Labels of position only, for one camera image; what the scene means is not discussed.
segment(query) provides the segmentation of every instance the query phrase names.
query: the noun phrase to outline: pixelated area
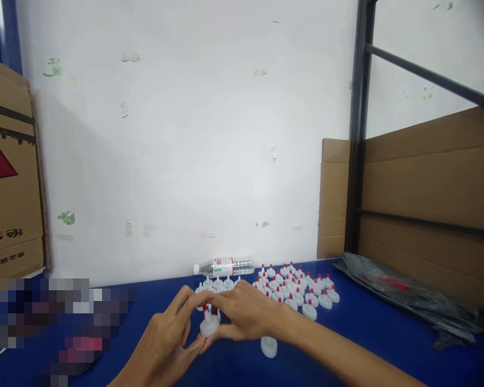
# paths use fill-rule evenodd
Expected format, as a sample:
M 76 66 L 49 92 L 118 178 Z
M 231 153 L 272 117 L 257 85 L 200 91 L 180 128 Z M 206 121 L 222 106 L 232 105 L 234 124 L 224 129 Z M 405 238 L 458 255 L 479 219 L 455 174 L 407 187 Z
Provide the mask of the pixelated area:
M 88 279 L 1 279 L 0 348 L 48 341 L 50 362 L 33 382 L 65 385 L 111 348 L 135 300 L 134 289 L 91 289 Z

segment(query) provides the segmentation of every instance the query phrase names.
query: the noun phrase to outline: blue table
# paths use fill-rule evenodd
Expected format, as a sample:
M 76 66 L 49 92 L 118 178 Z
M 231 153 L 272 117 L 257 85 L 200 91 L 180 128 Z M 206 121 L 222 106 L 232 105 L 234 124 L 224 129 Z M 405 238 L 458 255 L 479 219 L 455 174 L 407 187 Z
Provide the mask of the blue table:
M 303 271 L 310 271 L 312 275 L 325 276 L 330 272 L 341 296 L 340 303 L 334 304 L 332 310 L 317 309 L 319 323 L 429 386 L 484 386 L 484 337 L 478 336 L 475 346 L 436 351 L 432 348 L 437 338 L 435 331 L 355 284 L 333 267 L 332 262 L 302 263 Z M 255 281 L 256 277 L 256 273 L 243 276 L 248 282 Z M 194 276 L 111 286 L 136 289 L 137 300 L 111 350 L 77 378 L 73 386 L 107 385 L 128 361 L 151 316 L 164 311 L 181 286 L 195 289 L 200 281 L 201 277 Z M 199 333 L 202 320 L 202 312 L 192 315 L 188 344 Z M 41 369 L 42 354 L 43 344 L 36 349 L 5 351 L 0 356 L 0 386 L 32 385 L 32 375 Z M 292 346 L 279 342 L 277 357 L 271 360 L 264 357 L 260 341 L 229 340 L 216 342 L 199 356 L 178 385 L 224 382 L 247 386 L 255 382 L 270 385 L 271 381 L 280 386 L 340 385 L 328 371 Z

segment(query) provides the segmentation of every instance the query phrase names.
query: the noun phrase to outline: white wall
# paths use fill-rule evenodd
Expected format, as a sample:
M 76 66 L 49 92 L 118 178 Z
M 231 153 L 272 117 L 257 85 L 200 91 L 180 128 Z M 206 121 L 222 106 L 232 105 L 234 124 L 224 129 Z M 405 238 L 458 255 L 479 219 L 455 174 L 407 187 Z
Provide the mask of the white wall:
M 377 47 L 484 93 L 484 0 L 379 0 L 374 32 Z M 381 58 L 372 59 L 368 138 L 473 106 Z
M 484 91 L 484 0 L 456 0 L 441 14 L 432 3 L 380 0 L 376 44 Z M 348 138 L 356 16 L 357 0 L 18 2 L 52 276 L 102 285 L 189 275 L 216 256 L 315 259 L 321 143 Z M 460 28 L 467 46 L 480 38 L 476 58 L 460 56 L 460 36 L 438 49 L 433 30 L 448 28 Z M 122 63 L 122 52 L 141 61 Z M 61 77 L 42 75 L 49 58 L 61 59 Z M 446 59 L 454 66 L 439 67 Z M 468 107 L 439 90 L 431 105 L 415 101 L 422 84 L 378 61 L 370 135 Z M 57 218 L 66 211 L 74 225 Z M 256 228 L 262 221 L 269 226 Z

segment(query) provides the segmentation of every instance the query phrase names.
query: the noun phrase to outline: white plastic cap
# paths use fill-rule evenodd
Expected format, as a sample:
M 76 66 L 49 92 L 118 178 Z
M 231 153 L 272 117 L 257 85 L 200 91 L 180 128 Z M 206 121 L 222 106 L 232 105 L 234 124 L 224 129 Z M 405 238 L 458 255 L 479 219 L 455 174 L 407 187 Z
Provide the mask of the white plastic cap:
M 264 336 L 260 340 L 260 348 L 266 357 L 274 359 L 278 353 L 278 342 L 269 336 Z

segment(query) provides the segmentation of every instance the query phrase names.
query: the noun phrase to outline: water bottle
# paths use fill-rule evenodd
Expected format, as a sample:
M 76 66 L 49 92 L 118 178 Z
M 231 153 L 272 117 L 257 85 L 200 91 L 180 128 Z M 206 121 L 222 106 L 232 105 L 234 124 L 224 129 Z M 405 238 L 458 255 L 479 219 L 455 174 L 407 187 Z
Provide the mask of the water bottle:
M 238 276 L 254 273 L 254 262 L 249 258 L 214 258 L 194 265 L 194 275 L 213 277 Z

